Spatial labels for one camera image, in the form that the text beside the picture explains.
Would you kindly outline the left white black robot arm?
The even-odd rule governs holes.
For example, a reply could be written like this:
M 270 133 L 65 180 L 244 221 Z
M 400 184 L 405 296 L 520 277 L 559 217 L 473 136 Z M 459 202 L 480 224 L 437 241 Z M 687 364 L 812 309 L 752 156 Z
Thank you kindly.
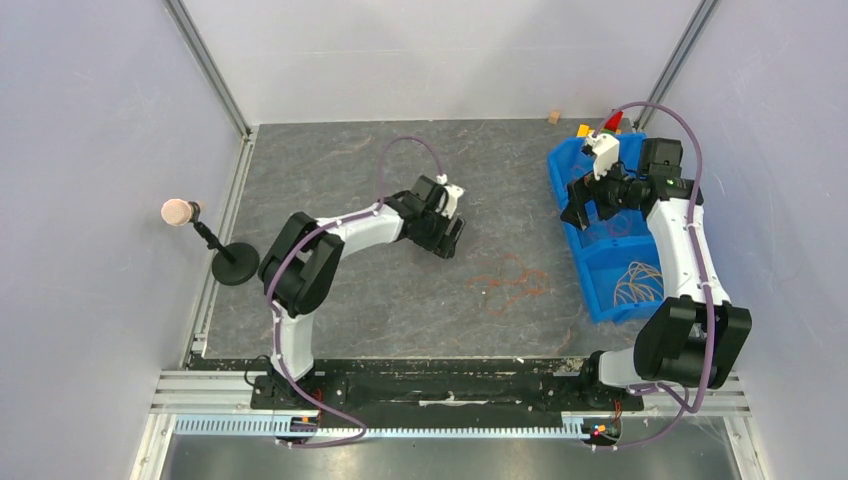
M 315 317 L 340 263 L 401 240 L 439 258 L 453 258 L 466 225 L 458 212 L 464 193 L 444 175 L 422 175 L 412 188 L 355 212 L 328 218 L 297 212 L 289 218 L 257 272 L 272 313 L 273 337 L 269 369 L 254 382 L 253 408 L 269 409 L 283 401 L 296 409 L 313 398 L 309 375 L 316 364 Z

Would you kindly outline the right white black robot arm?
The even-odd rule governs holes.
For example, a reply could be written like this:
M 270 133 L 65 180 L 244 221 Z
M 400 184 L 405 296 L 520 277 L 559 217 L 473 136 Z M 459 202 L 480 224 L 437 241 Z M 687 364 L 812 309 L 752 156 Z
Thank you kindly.
M 634 172 L 625 167 L 615 135 L 589 135 L 581 152 L 592 165 L 567 184 L 562 221 L 586 230 L 589 205 L 600 220 L 639 212 L 657 249 L 664 293 L 633 347 L 593 354 L 587 374 L 577 382 L 580 400 L 602 408 L 618 388 L 649 383 L 695 387 L 700 393 L 722 387 L 752 329 L 752 317 L 732 304 L 713 266 L 700 181 L 682 174 L 681 142 L 646 139 Z

